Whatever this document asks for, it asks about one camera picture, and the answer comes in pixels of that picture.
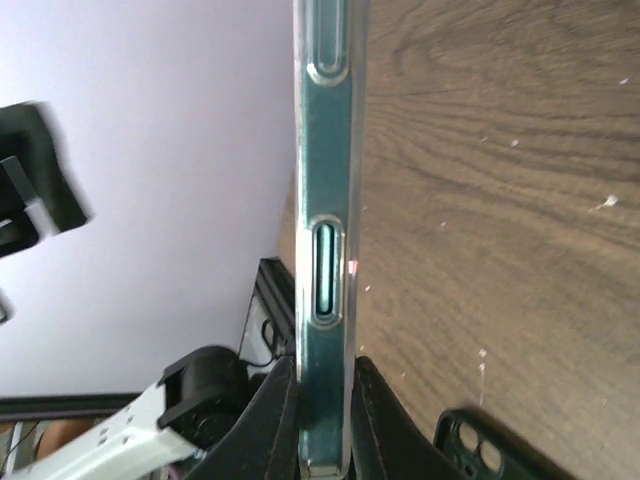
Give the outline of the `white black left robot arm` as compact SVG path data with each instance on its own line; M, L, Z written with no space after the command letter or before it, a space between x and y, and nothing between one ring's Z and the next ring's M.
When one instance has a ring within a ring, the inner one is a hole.
M142 479L211 450L250 399L250 363L218 346L168 366L131 403L7 479Z

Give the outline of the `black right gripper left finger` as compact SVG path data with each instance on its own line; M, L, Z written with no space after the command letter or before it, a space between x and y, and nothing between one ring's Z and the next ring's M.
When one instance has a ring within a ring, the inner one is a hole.
M299 476L295 361L283 357L191 480L289 480Z

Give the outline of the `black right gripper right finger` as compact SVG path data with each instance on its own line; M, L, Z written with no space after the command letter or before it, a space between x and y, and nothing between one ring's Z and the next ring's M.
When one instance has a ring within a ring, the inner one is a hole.
M417 428L373 361L355 362L349 477L446 480L462 475Z

